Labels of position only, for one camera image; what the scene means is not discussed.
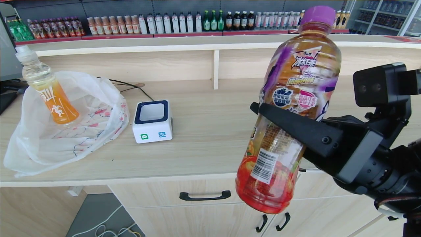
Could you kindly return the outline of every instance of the gray floor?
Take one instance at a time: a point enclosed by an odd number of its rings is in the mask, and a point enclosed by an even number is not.
[[[111,213],[120,206],[120,202],[114,196],[114,194],[90,194],[86,197],[79,212],[76,215],[72,226],[69,229],[66,237],[72,237],[74,234],[87,231],[92,227],[106,220]],[[133,224],[133,219],[126,212],[124,207],[121,207],[106,223],[106,229],[115,232],[123,227],[128,227]],[[95,237],[95,230],[80,234],[77,237]],[[137,225],[131,228],[132,231],[144,234],[141,232]],[[103,228],[98,231],[98,235],[104,232]],[[113,237],[111,233],[106,233],[104,237]],[[119,237],[134,237],[132,233],[128,231],[124,232]]]

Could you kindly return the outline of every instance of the counter top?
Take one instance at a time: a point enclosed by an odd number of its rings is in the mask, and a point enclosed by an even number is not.
[[[173,180],[189,175],[234,177],[257,119],[249,105],[257,100],[262,83],[262,79],[227,79],[220,80],[219,89],[213,90],[210,80],[148,82],[144,90],[150,96],[171,103],[172,140],[136,144],[128,126],[117,139],[82,160],[39,175],[15,178],[16,172],[3,166],[3,158],[20,120],[22,96],[19,96],[0,117],[0,185],[78,186]],[[351,114],[362,119],[372,111],[355,105],[352,88],[352,77],[341,76],[326,117]],[[148,99],[137,89],[122,94],[128,102],[131,124],[137,102]],[[412,107],[410,123],[395,145],[406,145],[419,138],[421,110],[416,108],[421,108],[421,96],[413,97]],[[301,166],[313,167],[305,160]]]
[[[29,47],[38,56],[75,54],[133,53],[157,51],[196,51],[225,49],[277,48],[280,43],[297,35],[236,35],[173,38],[134,38],[77,40],[37,43]],[[339,47],[381,47],[421,49],[419,43],[405,43],[380,35],[329,35]]]

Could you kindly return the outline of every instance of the orange liquid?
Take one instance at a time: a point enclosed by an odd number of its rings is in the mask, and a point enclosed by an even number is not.
[[[54,80],[51,84],[36,90],[57,124],[68,124],[79,117],[79,112],[70,103],[59,81]]]

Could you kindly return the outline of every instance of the computer monitor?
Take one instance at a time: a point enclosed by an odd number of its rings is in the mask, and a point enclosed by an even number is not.
[[[22,78],[22,64],[16,58],[15,43],[0,12],[0,81]]]

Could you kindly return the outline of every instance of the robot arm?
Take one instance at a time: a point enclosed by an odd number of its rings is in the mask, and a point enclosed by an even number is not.
[[[367,122],[351,115],[317,122],[266,103],[250,109],[303,143],[304,157],[341,188],[402,213],[403,237],[421,237],[421,138],[390,149],[408,124],[410,96],[421,94],[421,69],[388,64],[357,71],[353,82],[357,105],[376,108]]]

